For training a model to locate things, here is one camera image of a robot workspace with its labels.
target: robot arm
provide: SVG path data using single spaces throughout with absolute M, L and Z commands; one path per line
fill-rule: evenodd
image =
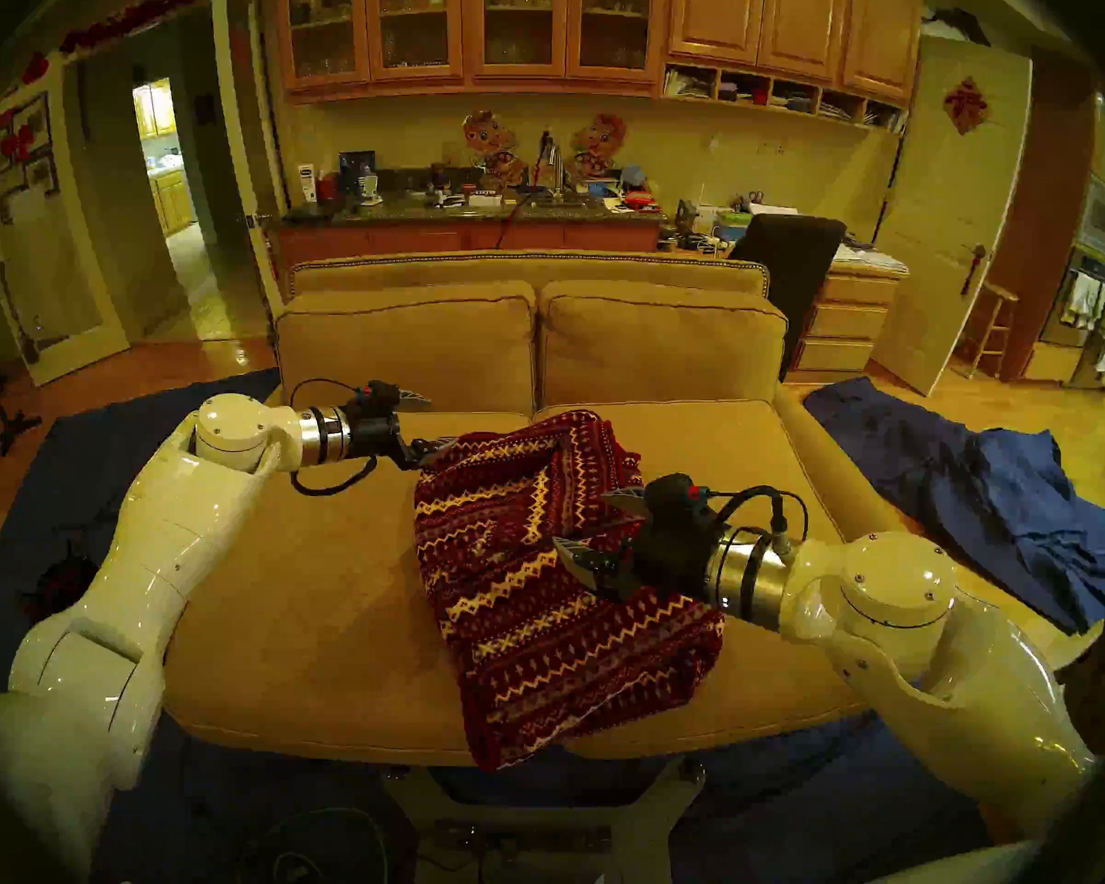
M 413 470 L 442 444 L 406 443 L 420 396 L 372 381 L 339 408 L 267 408 L 220 394 L 189 414 L 131 482 L 85 594 L 21 642 L 0 695 L 0 788 L 75 877 L 90 869 L 113 790 L 138 781 L 164 702 L 164 653 L 193 590 L 233 545 L 275 472 L 337 493 L 377 456 Z M 367 457 L 335 488 L 299 467 Z
M 908 533 L 790 545 L 779 492 L 770 530 L 726 524 L 707 488 L 667 475 L 609 495 L 645 518 L 617 555 L 557 539 L 561 561 L 601 594 L 651 585 L 822 646 L 843 681 L 944 782 L 1042 835 L 1095 758 L 1055 676 L 999 608 L 958 588 L 941 548 Z

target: red patterned sweater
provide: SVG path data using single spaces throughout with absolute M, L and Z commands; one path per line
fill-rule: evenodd
M 481 768 L 685 704 L 720 654 L 720 612 L 650 588 L 608 602 L 557 561 L 554 535 L 617 550 L 638 530 L 601 501 L 642 484 L 638 463 L 608 421 L 581 410 L 469 433 L 420 473 L 422 582 Z

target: couch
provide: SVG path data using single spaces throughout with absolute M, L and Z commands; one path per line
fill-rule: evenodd
M 433 402 L 401 415 L 407 440 L 509 431 L 588 407 L 642 455 L 645 480 L 774 484 L 803 497 L 809 533 L 824 541 L 903 528 L 778 385 L 786 319 L 765 299 L 768 272 L 756 263 L 471 252 L 312 263 L 295 278 L 276 325 L 287 402 L 308 377 L 394 381 Z M 347 397 L 311 383 L 294 404 Z M 329 486 L 359 465 L 301 478 Z M 414 481 L 385 462 L 335 497 L 296 494 L 286 475 L 267 483 L 168 649 L 166 708 L 186 730 L 306 757 L 472 762 L 455 671 L 418 575 Z M 765 507 L 755 501 L 734 519 L 760 524 Z M 1045 653 L 1063 646 L 1025 606 L 962 573 Z M 864 708 L 813 646 L 729 620 L 720 654 L 685 707 L 564 744 L 597 758 L 675 754 Z

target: black chair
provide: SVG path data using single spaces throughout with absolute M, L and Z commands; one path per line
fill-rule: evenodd
M 790 320 L 778 379 L 790 368 L 806 317 L 845 232 L 848 225 L 831 218 L 755 214 L 728 254 L 729 260 L 761 263 L 769 270 L 769 303 Z

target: wooden stool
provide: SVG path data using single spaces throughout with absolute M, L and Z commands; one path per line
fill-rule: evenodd
M 982 357 L 990 356 L 990 357 L 997 357 L 998 358 L 998 362 L 996 362 L 996 365 L 994 365 L 994 379 L 999 379 L 999 377 L 1003 372 L 1003 368 L 1002 368 L 1003 367 L 1003 362 L 1002 362 L 1003 361 L 1003 357 L 1002 356 L 1003 356 L 1003 351 L 1007 351 L 1007 336 L 1003 336 L 1002 345 L 997 350 L 988 350 L 986 345 L 990 340 L 991 333 L 1010 333 L 1011 332 L 1011 324 L 1012 324 L 1012 322 L 1014 322 L 1014 304 L 1020 303 L 1019 302 L 1020 298 L 1015 297 L 1013 295 L 1013 293 L 1010 293 L 1010 291 L 1008 291 L 1007 288 L 999 287 L 997 284 L 991 284 L 990 282 L 982 282 L 981 290 L 982 291 L 990 291 L 990 293 L 992 293 L 992 295 L 994 295 L 994 307 L 991 309 L 990 322 L 986 324 L 986 328 L 987 329 L 982 333 L 982 339 L 978 343 L 978 349 L 975 351 L 975 357 L 969 362 L 969 367 L 970 368 L 969 368 L 969 370 L 964 371 L 962 376 L 966 377 L 967 379 L 974 379 L 975 371 L 978 369 L 978 365 L 982 360 Z M 1000 326 L 998 324 L 998 315 L 999 315 L 999 312 L 1003 308 L 1002 307 L 1003 303 L 1008 304 L 1008 307 L 1007 307 L 1007 322 L 1003 323 L 1003 324 L 1001 324 L 1001 326 Z M 977 303 L 975 304 L 975 309 L 978 309 L 978 304 Z M 969 344 L 974 339 L 969 339 L 968 338 L 968 339 L 965 339 L 965 340 L 967 341 L 967 344 Z

